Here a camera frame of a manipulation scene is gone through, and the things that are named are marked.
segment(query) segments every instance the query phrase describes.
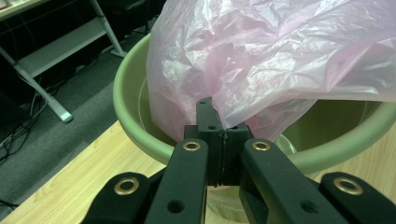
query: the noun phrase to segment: brass insert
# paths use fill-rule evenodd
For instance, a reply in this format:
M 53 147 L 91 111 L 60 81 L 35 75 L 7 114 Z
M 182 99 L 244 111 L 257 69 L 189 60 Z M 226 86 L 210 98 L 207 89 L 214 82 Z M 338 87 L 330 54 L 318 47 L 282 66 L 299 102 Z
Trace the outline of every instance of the brass insert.
M 257 150 L 261 150 L 261 151 L 266 151 L 271 148 L 270 145 L 268 145 L 264 142 L 254 142 L 253 147 L 256 148 Z
M 197 142 L 187 142 L 183 145 L 183 148 L 188 151 L 196 151 L 201 148 L 201 145 Z
M 128 184 L 128 183 L 131 183 L 132 186 L 129 188 L 125 188 L 125 186 L 124 187 L 122 186 L 123 184 Z M 114 191 L 116 191 L 118 195 L 128 195 L 135 192 L 138 188 L 139 188 L 139 181 L 137 181 L 137 179 L 134 177 L 129 177 L 120 180 L 119 183 L 117 183 L 116 187 L 114 188 Z
M 338 189 L 345 193 L 352 195 L 363 194 L 363 189 L 354 180 L 345 177 L 337 177 L 334 179 L 333 183 Z

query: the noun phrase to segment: mounting hole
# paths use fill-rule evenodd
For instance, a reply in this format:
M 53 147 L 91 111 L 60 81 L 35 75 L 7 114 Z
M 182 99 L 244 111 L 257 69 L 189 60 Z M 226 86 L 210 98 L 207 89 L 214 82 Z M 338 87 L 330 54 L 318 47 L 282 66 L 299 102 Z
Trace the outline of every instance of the mounting hole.
M 256 148 L 257 150 L 265 151 L 270 149 L 270 145 L 264 143 L 264 142 L 254 142 L 253 147 Z
M 168 211 L 170 213 L 181 213 L 184 210 L 184 203 L 182 201 L 179 200 L 172 200 L 169 204 L 168 204 Z
M 183 148 L 188 151 L 195 151 L 201 148 L 201 145 L 197 142 L 187 142 L 183 144 Z
M 303 210 L 310 214 L 317 214 L 319 213 L 319 208 L 316 204 L 312 203 L 311 201 L 303 201 L 301 203 L 301 207 Z
M 128 195 L 134 193 L 139 188 L 139 181 L 134 177 L 123 178 L 114 187 L 114 191 L 118 195 Z
M 363 188 L 354 180 L 345 177 L 337 177 L 334 179 L 333 183 L 338 189 L 345 193 L 352 195 L 363 194 Z

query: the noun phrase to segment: translucent plastic bag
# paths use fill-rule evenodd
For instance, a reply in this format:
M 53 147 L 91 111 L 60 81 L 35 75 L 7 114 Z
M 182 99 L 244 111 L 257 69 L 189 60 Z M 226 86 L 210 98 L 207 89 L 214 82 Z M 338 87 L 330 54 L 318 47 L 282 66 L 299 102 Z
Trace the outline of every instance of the translucent plastic bag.
M 148 50 L 153 121 L 176 140 L 213 97 L 274 140 L 317 99 L 396 101 L 394 0 L 168 0 Z

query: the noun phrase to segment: plastic bag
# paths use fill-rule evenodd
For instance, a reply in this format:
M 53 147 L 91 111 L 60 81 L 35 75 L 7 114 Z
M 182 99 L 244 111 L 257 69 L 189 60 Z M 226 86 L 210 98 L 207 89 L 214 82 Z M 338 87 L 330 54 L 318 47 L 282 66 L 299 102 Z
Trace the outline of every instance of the plastic bag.
M 396 100 L 394 0 L 168 0 L 151 31 L 153 121 L 176 140 L 213 97 L 274 140 L 317 99 Z

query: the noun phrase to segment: gray floor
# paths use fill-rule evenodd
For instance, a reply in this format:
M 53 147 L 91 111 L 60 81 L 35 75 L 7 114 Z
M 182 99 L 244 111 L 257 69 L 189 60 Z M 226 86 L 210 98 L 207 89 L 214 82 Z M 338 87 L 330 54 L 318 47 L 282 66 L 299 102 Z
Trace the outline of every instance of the gray floor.
M 128 51 L 142 37 L 133 34 L 121 46 Z M 59 89 L 55 98 L 74 120 L 62 123 L 44 108 L 21 150 L 0 166 L 1 200 L 22 203 L 117 120 L 112 88 L 121 61 L 106 51 Z M 0 220 L 10 212 L 0 207 Z

